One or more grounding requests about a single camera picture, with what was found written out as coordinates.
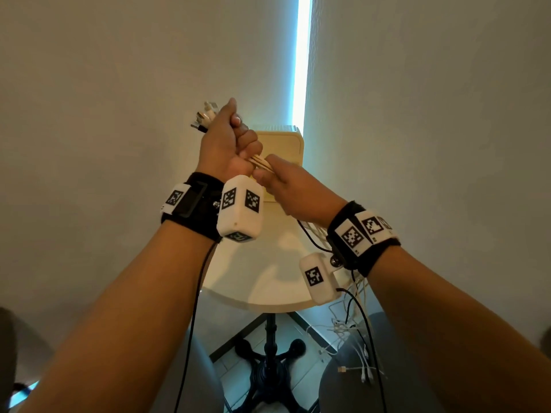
round table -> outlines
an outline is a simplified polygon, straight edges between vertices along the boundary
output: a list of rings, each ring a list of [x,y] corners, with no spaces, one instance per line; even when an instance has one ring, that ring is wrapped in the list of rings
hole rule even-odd
[[[287,313],[315,305],[299,269],[299,260],[318,249],[276,202],[264,203],[264,225],[251,242],[223,240],[210,262],[203,291],[228,305],[262,313]],[[335,272],[347,288],[350,275]]]
[[[228,305],[269,313],[266,319],[265,355],[255,353],[248,341],[235,343],[235,352],[251,364],[251,388],[235,413],[250,413],[265,402],[279,402],[291,413],[307,412],[296,402],[290,387],[290,366],[304,355],[306,345],[295,339],[287,352],[277,354],[276,315],[314,305],[299,269],[299,260],[318,249],[299,224],[276,202],[264,202],[260,236],[248,243],[222,241],[210,262],[203,290]],[[341,287],[350,275],[335,272]]]

tiled floor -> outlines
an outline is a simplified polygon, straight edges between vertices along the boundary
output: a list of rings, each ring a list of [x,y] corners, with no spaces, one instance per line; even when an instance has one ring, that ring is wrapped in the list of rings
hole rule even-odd
[[[319,345],[310,339],[287,314],[277,314],[275,322],[277,325],[275,341],[278,346],[278,353],[289,349],[290,343],[297,338],[306,343],[306,354],[293,364],[291,387],[296,401],[303,408],[309,409],[318,398],[321,375],[329,362],[329,356],[319,354]],[[265,324],[259,326],[246,338],[253,349],[260,354],[264,354],[264,344],[266,342],[264,328]],[[249,389],[249,375],[251,373],[249,363],[240,359],[232,349],[215,362],[214,367],[222,381],[226,400],[232,409],[239,407]],[[287,413],[287,410],[279,403],[272,405],[262,403],[255,410],[255,413]]]

black and white square marker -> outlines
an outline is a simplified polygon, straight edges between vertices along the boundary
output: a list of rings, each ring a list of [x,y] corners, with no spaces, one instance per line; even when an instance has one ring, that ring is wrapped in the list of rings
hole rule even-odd
[[[172,194],[170,194],[170,197],[167,201],[165,201],[166,204],[170,204],[171,206],[175,206],[180,197],[182,197],[183,191],[174,190]]]
[[[224,197],[222,197],[222,210],[225,208],[228,208],[230,206],[233,206],[235,204],[235,192],[237,191],[236,188],[232,188],[230,191],[226,191],[224,193]]]
[[[243,242],[243,241],[247,241],[251,237],[241,232],[234,232],[227,235],[226,238],[231,239],[235,242]]]
[[[392,230],[392,228],[390,227],[390,224],[388,224],[388,222],[385,219],[383,219],[381,216],[377,216],[377,219],[379,219],[379,221],[385,228],[387,228],[388,230]]]
[[[380,232],[384,229],[381,222],[379,222],[375,216],[362,220],[362,224],[365,226],[365,229],[370,235],[373,235],[374,233]]]
[[[252,191],[247,190],[247,194],[245,195],[245,207],[258,213],[260,209],[260,197]]]
[[[306,271],[306,277],[308,278],[308,284],[310,287],[313,287],[316,284],[323,282],[323,277],[321,277],[321,272],[318,267],[314,267]]]
[[[355,248],[358,243],[364,240],[363,236],[355,227],[348,229],[341,237],[350,248]]]

white sensor box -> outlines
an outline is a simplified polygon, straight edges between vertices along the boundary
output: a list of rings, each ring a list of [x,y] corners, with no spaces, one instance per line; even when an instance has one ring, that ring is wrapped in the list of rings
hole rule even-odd
[[[341,267],[333,267],[327,256],[321,252],[311,253],[300,259],[299,267],[315,304],[324,305],[340,297],[334,271]]]
[[[252,178],[237,175],[224,184],[218,223],[220,236],[235,242],[256,239],[262,230],[264,191]]]

black table base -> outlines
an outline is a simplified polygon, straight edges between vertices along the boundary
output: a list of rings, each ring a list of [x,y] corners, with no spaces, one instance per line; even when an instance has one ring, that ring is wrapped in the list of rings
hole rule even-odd
[[[306,352],[306,345],[301,339],[291,342],[289,350],[277,355],[276,315],[269,314],[266,319],[266,355],[257,354],[251,344],[240,340],[235,344],[239,357],[251,364],[251,388],[243,404],[234,409],[235,413],[251,413],[258,404],[264,402],[283,404],[289,413],[307,413],[295,400],[291,391],[291,364]]]

